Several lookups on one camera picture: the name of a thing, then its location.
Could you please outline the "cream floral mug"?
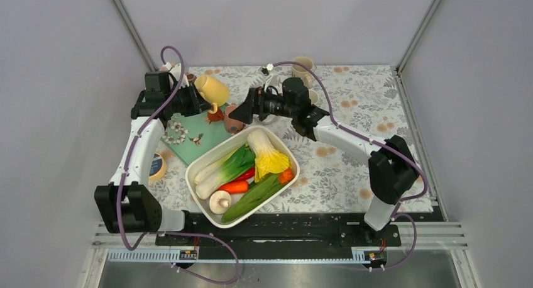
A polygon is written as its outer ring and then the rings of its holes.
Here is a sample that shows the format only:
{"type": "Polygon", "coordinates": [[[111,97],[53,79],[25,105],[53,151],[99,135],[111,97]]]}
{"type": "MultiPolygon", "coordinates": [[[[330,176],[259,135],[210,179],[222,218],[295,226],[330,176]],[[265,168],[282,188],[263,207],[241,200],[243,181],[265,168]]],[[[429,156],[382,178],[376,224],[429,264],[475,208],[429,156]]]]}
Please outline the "cream floral mug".
{"type": "Polygon", "coordinates": [[[314,78],[308,70],[313,70],[314,62],[309,57],[295,57],[294,62],[298,63],[298,65],[292,64],[292,76],[300,78],[304,85],[310,89],[314,78]]]}

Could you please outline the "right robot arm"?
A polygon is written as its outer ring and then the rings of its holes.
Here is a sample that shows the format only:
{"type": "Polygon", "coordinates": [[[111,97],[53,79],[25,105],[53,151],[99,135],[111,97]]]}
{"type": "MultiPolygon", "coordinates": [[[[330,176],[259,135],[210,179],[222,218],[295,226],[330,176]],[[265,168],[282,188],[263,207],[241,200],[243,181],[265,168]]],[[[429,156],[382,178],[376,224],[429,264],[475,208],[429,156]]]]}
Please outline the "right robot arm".
{"type": "Polygon", "coordinates": [[[300,136],[332,145],[368,166],[374,198],[364,215],[366,224],[360,235],[369,245],[382,241],[401,197],[419,177],[406,141],[397,135],[388,139],[366,137],[335,123],[330,112],[312,103],[309,89],[296,77],[282,82],[280,94],[271,86],[250,87],[245,100],[229,117],[249,125],[254,117],[265,119],[269,115],[289,118],[300,136]]]}

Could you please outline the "light green mug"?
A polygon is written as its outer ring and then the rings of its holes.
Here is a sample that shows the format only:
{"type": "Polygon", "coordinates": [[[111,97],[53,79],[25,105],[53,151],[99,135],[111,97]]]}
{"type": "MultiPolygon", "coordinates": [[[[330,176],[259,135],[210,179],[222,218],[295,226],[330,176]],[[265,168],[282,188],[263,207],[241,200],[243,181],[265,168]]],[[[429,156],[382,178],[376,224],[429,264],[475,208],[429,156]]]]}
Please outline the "light green mug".
{"type": "Polygon", "coordinates": [[[313,105],[318,105],[321,100],[318,93],[312,89],[309,89],[309,99],[313,105]]]}

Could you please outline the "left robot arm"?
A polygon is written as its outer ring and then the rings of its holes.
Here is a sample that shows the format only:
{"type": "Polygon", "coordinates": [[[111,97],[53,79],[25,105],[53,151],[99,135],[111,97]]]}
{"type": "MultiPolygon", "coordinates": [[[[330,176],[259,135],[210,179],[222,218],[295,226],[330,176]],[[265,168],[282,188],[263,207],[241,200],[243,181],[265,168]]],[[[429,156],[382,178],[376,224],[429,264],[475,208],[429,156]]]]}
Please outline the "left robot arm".
{"type": "Polygon", "coordinates": [[[184,211],[162,208],[148,190],[156,147],[170,118],[201,114],[211,105],[190,85],[186,76],[170,72],[147,72],[145,89],[131,109],[128,143],[108,184],[97,186],[94,200],[108,232],[154,233],[171,231],[181,245],[195,236],[184,211]]]}

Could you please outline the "yellow mug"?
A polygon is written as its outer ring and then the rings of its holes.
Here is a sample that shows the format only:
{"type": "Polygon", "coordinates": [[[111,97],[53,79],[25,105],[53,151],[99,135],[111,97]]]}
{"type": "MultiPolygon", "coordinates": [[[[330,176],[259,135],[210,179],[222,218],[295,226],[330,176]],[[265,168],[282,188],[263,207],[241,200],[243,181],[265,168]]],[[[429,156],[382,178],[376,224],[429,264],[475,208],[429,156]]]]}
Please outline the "yellow mug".
{"type": "Polygon", "coordinates": [[[198,76],[195,80],[195,86],[199,94],[211,104],[211,109],[207,111],[210,114],[215,114],[229,99],[229,87],[215,77],[198,76]]]}

